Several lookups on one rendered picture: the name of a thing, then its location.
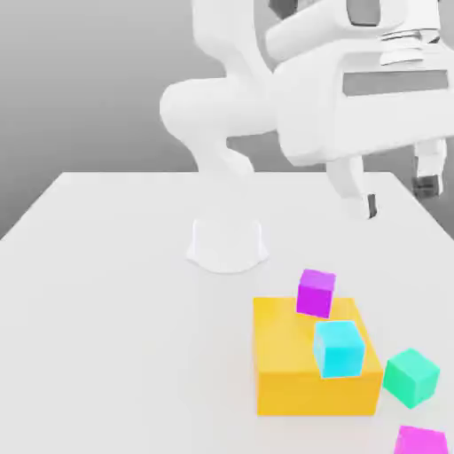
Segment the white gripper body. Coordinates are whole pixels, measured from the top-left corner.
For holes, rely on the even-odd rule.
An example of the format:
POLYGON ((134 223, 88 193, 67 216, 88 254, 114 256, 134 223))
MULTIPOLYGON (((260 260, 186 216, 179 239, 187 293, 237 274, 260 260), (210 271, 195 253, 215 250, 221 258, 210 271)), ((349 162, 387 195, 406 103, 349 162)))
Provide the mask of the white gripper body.
POLYGON ((380 64, 378 41, 337 41, 281 63, 273 75, 281 150, 295 166, 379 153, 429 139, 454 137, 454 50, 425 46, 421 62, 380 64), (442 90, 399 90, 348 97, 345 74, 442 71, 442 90))

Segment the small purple cube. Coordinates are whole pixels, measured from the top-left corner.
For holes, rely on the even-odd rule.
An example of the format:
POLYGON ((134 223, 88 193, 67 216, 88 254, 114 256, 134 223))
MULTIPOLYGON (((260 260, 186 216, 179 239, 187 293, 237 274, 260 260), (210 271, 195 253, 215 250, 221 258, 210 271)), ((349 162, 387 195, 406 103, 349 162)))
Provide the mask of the small purple cube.
POLYGON ((296 312, 328 319, 331 313, 336 275, 320 270, 305 269, 301 274, 296 300, 296 312))

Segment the small cyan cube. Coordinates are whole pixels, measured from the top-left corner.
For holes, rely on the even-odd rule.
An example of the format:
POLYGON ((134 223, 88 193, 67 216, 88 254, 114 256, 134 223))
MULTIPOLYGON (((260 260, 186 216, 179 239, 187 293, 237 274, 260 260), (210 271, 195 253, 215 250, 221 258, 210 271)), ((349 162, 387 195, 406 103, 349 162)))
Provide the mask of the small cyan cube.
POLYGON ((365 343, 352 320, 320 321, 315 324, 313 354, 322 379, 358 377, 365 343))

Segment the small green cube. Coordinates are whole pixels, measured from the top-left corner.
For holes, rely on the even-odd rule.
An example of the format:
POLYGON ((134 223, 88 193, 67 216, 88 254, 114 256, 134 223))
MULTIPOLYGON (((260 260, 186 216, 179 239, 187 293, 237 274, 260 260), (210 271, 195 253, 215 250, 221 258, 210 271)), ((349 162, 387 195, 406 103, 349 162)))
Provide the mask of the small green cube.
POLYGON ((440 367, 414 348, 387 361, 383 387, 407 408, 413 409, 434 395, 440 367))

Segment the small magenta cube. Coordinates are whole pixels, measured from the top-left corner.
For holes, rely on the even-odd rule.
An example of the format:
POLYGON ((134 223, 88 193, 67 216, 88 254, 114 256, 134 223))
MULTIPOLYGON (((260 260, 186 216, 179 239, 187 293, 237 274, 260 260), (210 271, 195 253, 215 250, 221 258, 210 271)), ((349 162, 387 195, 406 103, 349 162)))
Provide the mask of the small magenta cube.
POLYGON ((400 426, 393 454, 449 454, 444 432, 400 426))

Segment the large orange box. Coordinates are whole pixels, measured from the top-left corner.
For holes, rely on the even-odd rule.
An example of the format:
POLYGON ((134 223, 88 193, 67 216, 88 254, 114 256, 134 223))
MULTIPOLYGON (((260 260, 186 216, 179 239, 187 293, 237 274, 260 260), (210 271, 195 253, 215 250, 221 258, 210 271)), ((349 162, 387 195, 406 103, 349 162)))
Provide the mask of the large orange box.
POLYGON ((296 300, 256 297, 253 303, 256 409, 260 416, 372 416, 383 369, 355 300, 335 298, 333 320, 350 320, 364 340, 362 374, 323 379, 313 353, 316 317, 296 300))

